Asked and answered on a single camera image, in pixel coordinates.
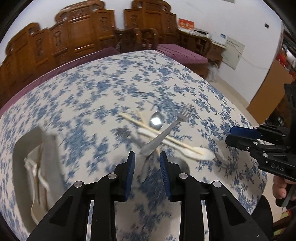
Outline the person's right hand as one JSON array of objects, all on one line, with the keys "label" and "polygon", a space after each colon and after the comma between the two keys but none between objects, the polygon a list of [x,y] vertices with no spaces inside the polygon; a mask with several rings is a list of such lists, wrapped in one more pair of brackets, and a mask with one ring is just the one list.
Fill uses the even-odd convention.
[{"label": "person's right hand", "polygon": [[285,199],[287,195],[288,180],[274,176],[273,177],[273,196],[276,199]]}]

